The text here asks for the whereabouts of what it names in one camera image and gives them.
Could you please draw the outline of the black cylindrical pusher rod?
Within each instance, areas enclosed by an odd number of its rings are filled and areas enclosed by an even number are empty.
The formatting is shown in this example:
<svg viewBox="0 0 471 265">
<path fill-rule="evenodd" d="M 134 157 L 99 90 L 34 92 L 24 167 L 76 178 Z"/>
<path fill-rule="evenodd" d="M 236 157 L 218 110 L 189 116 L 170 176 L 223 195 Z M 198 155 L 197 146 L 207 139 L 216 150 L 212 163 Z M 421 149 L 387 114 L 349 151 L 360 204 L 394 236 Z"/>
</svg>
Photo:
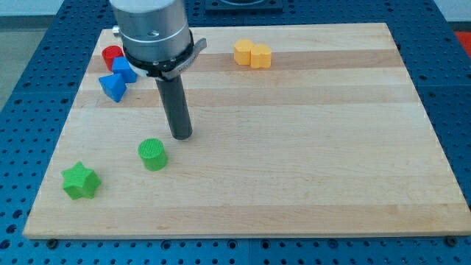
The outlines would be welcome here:
<svg viewBox="0 0 471 265">
<path fill-rule="evenodd" d="M 173 138 L 190 138 L 193 129 L 181 76 L 171 80 L 157 79 L 156 84 Z"/>
</svg>

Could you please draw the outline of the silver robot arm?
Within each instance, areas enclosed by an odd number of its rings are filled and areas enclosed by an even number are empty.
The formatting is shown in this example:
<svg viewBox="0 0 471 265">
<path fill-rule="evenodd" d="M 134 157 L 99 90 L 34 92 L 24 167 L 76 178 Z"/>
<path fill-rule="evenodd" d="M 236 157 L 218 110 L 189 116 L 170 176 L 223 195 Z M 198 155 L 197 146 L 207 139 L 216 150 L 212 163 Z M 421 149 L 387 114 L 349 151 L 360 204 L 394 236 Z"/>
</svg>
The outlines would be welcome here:
<svg viewBox="0 0 471 265">
<path fill-rule="evenodd" d="M 171 134 L 190 138 L 193 129 L 181 74 L 187 71 L 207 40 L 194 40 L 182 0 L 110 0 L 124 55 L 132 70 L 153 77 Z"/>
</svg>

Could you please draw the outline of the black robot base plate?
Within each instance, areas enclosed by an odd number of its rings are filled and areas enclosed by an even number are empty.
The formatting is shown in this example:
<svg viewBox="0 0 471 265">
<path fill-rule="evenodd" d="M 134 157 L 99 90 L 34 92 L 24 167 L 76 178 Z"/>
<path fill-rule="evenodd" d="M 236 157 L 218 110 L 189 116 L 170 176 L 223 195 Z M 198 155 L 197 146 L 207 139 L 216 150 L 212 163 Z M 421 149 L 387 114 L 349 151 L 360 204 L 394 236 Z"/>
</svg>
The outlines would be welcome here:
<svg viewBox="0 0 471 265">
<path fill-rule="evenodd" d="M 205 12 L 282 11 L 282 0 L 205 0 Z"/>
</svg>

